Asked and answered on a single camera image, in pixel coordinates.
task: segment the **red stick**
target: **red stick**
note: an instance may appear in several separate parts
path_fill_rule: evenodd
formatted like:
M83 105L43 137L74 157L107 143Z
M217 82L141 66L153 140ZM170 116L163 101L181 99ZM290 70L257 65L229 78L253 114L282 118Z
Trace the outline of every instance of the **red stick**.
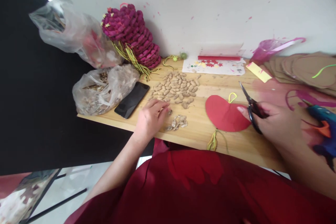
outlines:
M240 60L240 56L198 56L198 60Z

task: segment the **smartphone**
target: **smartphone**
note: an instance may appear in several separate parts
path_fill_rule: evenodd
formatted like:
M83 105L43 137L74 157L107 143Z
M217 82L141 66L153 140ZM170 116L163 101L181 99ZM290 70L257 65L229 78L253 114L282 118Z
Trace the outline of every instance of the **smartphone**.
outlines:
M114 112L128 119L149 89L148 85L137 82L133 90L119 103Z

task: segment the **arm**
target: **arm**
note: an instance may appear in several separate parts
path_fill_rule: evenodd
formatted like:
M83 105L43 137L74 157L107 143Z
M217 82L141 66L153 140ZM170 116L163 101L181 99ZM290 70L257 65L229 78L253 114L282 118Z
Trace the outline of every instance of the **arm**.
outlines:
M293 181L336 200L336 174L303 141L301 119L292 111L276 105L260 102L269 117L254 115L264 136L283 157ZM249 119L247 109L238 110Z
M101 193L121 186L129 179L145 147L162 127L170 109L168 106L167 102L152 99L143 107L131 138L95 184L83 204Z

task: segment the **red paper heart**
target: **red paper heart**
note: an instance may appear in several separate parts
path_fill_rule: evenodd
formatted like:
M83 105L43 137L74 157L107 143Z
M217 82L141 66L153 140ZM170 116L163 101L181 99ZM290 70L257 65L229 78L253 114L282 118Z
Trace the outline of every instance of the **red paper heart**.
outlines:
M251 124L237 107L242 107L242 105L228 103L216 95L210 96L205 102L205 110L210 121L217 129L229 132L242 131Z

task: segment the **pink plastic cup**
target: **pink plastic cup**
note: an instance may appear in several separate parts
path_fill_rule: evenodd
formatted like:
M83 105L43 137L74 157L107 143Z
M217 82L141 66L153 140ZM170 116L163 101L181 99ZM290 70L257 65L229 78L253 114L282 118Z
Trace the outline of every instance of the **pink plastic cup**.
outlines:
M254 62L257 65L262 65L264 62L269 61L273 55L281 52L286 47L295 44L297 40L302 40L301 43L306 41L306 39L303 37L295 38L288 42L275 39L263 40L259 43L258 48L253 52L253 56L250 62Z

